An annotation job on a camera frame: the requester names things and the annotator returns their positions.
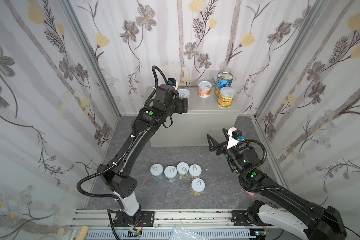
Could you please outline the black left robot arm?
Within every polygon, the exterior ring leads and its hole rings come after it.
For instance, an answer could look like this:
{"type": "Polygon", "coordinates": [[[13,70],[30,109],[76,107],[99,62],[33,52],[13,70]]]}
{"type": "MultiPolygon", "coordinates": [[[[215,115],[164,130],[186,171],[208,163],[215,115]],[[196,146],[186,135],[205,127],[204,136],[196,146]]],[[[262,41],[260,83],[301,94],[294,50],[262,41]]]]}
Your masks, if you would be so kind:
{"type": "Polygon", "coordinates": [[[115,214],[110,219],[111,226],[127,224],[136,226],[142,220],[142,207],[138,203],[135,189],[138,181],[131,177],[133,166],[150,138],[174,114],[185,114],[188,111],[188,99],[180,98],[176,89],[176,80],[165,77],[163,71],[152,66],[155,79],[153,92],[149,95],[144,106],[134,118],[131,133],[119,152],[106,165],[98,166],[96,173],[89,175],[77,183],[77,190],[84,196],[91,198],[112,198],[120,205],[120,210],[108,210],[109,215],[115,214]],[[157,74],[164,78],[160,85],[157,74]],[[82,188],[82,184],[100,177],[110,189],[110,194],[92,194],[82,188]]]}

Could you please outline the white lid can blue label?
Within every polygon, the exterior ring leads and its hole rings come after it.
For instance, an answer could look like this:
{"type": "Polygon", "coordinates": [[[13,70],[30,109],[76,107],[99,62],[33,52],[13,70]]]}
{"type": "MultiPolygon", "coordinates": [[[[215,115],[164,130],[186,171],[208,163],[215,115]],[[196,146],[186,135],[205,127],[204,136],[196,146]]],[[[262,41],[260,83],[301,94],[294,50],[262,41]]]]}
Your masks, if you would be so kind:
{"type": "Polygon", "coordinates": [[[167,181],[174,182],[178,177],[178,171],[175,166],[167,166],[164,170],[164,175],[167,181]]]}

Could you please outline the white lid can orange label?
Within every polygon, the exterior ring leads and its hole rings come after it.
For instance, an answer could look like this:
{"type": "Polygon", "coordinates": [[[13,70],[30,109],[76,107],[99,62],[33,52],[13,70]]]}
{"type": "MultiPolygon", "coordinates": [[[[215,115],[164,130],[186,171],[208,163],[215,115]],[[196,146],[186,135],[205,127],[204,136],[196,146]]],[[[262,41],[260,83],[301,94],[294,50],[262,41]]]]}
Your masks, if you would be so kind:
{"type": "Polygon", "coordinates": [[[208,81],[198,83],[198,96],[200,98],[208,98],[211,95],[212,84],[208,81]]]}

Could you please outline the plastic lid can yellow label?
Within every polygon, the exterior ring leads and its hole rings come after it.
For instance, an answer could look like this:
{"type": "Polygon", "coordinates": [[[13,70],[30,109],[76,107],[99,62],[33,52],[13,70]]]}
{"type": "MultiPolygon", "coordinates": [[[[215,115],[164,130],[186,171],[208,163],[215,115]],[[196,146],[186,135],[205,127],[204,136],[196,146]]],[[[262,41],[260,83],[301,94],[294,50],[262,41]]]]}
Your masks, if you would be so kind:
{"type": "Polygon", "coordinates": [[[228,109],[231,107],[235,90],[232,87],[223,87],[220,89],[218,105],[220,108],[228,109]]]}

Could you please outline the large blue labelled can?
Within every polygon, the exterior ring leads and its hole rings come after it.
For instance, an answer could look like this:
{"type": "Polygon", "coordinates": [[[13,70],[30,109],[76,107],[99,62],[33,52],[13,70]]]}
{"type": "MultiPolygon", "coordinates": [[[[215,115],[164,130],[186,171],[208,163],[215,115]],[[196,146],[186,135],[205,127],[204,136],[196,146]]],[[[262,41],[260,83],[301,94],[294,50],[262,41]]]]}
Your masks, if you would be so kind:
{"type": "Polygon", "coordinates": [[[230,72],[219,72],[216,79],[215,95],[219,96],[220,90],[223,87],[230,87],[234,76],[230,72]]]}

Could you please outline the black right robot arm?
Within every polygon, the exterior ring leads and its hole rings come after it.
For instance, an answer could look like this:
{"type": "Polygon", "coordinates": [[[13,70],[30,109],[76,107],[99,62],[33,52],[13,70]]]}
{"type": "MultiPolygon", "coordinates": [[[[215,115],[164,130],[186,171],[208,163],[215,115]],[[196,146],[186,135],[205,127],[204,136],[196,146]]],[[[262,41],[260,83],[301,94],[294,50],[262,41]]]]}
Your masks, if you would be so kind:
{"type": "Polygon", "coordinates": [[[267,159],[265,146],[251,139],[244,139],[241,131],[232,136],[223,130],[226,141],[218,143],[207,135],[210,152],[225,155],[232,172],[239,175],[240,186],[249,193],[260,195],[275,202],[282,209],[270,207],[262,201],[254,201],[246,212],[250,225],[272,225],[289,232],[301,240],[345,240],[348,232],[340,212],[305,200],[279,185],[259,167],[267,159]]]}

